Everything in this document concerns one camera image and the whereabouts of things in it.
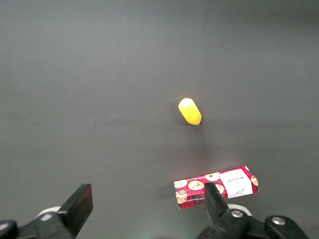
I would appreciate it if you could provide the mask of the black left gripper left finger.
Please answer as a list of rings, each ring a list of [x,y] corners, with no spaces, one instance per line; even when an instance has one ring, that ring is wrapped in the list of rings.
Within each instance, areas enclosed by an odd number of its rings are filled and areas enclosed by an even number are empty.
[[[15,220],[0,222],[2,239],[75,239],[93,210],[91,184],[82,184],[61,206],[41,211],[21,227]]]

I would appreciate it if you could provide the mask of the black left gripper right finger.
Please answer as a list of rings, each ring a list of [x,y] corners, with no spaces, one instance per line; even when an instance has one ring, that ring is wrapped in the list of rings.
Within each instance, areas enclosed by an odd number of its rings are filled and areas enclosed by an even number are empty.
[[[307,239],[306,233],[292,219],[271,215],[264,222],[242,209],[230,208],[217,186],[205,184],[205,210],[211,226],[198,239]]]

